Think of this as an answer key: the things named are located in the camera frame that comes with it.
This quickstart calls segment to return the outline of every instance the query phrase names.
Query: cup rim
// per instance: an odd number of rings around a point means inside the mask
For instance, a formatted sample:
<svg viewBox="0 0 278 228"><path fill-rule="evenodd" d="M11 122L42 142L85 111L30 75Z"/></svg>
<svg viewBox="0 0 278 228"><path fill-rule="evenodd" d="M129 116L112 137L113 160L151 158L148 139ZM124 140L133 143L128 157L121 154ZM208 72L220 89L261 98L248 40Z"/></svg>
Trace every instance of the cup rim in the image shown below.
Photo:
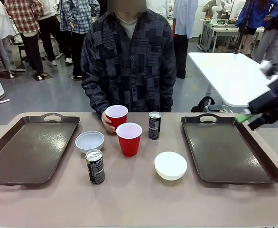
<svg viewBox="0 0 278 228"><path fill-rule="evenodd" d="M121 129L121 128L122 128L123 126L125 126L125 125L135 125L135 126L139 127L139 129L140 129L140 134L138 134L138 135L135 136L135 137L123 137L123 136L119 135L119 129ZM139 136L142 135L142 127L141 127L139 124L136 124L136 123L123 123L123 124L121 124L119 127L117 127L116 134L117 134L120 138L122 138L122 139L136 139L136 138L138 138Z"/></svg>
<svg viewBox="0 0 278 228"><path fill-rule="evenodd" d="M115 117L110 116L110 115L108 114L108 111L109 111L110 109L112 109L113 107L120 107L120 108L123 108L123 109L126 111L126 113L125 113L124 115L121 115L121 116L118 116L118 117L116 117L116 116L115 116ZM127 109L127 107L124 107L123 105L112 105L112 106L108 107L108 108L105 110L105 114L106 114L108 117L110 117L110 118L121 118L121 117L126 116L128 113L129 113L129 110Z"/></svg>

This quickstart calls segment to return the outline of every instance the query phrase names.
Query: red plastic cup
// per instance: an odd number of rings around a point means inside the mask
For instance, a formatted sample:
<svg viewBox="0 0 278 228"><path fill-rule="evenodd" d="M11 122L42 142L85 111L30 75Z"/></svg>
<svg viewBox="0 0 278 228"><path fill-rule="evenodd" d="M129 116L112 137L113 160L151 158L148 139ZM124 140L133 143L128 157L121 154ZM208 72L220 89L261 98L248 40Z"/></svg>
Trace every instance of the red plastic cup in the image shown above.
<svg viewBox="0 0 278 228"><path fill-rule="evenodd" d="M122 105L113 105L105 110L107 118L111 120L111 125L115 129L126 123L128 112L128 109Z"/></svg>
<svg viewBox="0 0 278 228"><path fill-rule="evenodd" d="M138 153L142 128L136 123L121 124L116 131L122 153L131 157Z"/></svg>

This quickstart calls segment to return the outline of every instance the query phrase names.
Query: white ceramic bowl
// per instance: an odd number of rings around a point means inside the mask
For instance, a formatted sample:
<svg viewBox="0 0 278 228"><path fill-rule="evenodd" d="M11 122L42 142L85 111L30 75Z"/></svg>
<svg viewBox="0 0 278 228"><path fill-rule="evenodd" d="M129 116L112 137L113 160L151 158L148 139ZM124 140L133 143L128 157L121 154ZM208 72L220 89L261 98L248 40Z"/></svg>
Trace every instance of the white ceramic bowl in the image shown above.
<svg viewBox="0 0 278 228"><path fill-rule="evenodd" d="M87 153L90 150L100 150L104 145L104 135L100 132L84 132L76 138L76 147L82 153Z"/></svg>
<svg viewBox="0 0 278 228"><path fill-rule="evenodd" d="M187 169L187 162L184 157L175 152L158 154L154 163L159 176L168 181L178 180Z"/></svg>

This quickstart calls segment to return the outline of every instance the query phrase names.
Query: brown tray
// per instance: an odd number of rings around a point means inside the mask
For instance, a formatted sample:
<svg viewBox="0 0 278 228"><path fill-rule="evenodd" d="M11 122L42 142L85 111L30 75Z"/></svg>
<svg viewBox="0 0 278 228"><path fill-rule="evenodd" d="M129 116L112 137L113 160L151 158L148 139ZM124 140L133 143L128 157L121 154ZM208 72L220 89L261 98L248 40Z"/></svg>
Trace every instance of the brown tray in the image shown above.
<svg viewBox="0 0 278 228"><path fill-rule="evenodd" d="M216 121L203 121L204 116ZM278 183L278 168L233 117L182 117L199 177L206 182Z"/></svg>
<svg viewBox="0 0 278 228"><path fill-rule="evenodd" d="M46 121L47 116L61 120ZM0 184L41 184L54 174L79 117L56 113L21 118L0 139Z"/></svg>

